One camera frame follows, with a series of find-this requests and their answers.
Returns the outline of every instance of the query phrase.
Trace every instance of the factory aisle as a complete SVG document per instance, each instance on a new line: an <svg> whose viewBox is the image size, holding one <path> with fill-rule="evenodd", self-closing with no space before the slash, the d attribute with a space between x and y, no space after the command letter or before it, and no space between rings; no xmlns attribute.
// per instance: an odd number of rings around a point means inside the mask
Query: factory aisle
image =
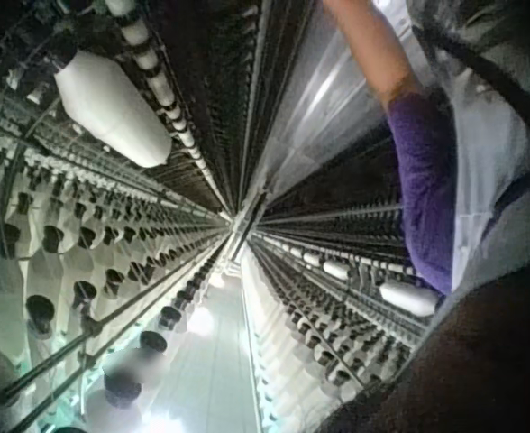
<svg viewBox="0 0 530 433"><path fill-rule="evenodd" d="M150 432L258 431L241 279L224 274L208 294L153 404Z"/></svg>

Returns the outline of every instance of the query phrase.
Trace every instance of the forearm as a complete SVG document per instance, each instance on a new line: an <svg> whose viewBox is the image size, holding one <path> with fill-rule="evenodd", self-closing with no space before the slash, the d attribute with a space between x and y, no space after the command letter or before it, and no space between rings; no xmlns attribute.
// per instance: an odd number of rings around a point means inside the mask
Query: forearm
<svg viewBox="0 0 530 433"><path fill-rule="evenodd" d="M420 91L407 55L387 19L368 0L324 0L381 104Z"/></svg>

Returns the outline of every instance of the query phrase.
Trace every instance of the purple shirt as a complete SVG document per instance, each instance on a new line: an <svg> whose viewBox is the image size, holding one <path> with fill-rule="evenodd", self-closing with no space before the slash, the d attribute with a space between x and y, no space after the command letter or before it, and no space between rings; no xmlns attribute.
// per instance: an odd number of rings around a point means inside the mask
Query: purple shirt
<svg viewBox="0 0 530 433"><path fill-rule="evenodd" d="M399 160L407 250L424 279L449 294L457 178L452 126L418 94L391 102L388 123Z"/></svg>

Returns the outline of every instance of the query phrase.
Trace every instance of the person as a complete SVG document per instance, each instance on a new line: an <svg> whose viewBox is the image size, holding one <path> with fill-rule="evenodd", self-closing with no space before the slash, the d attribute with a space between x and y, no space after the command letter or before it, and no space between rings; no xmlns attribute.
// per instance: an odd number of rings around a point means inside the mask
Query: person
<svg viewBox="0 0 530 433"><path fill-rule="evenodd" d="M386 112L412 262L448 297L402 372L317 432L530 431L530 127L445 53L434 66L448 122L372 2L324 5Z"/></svg>

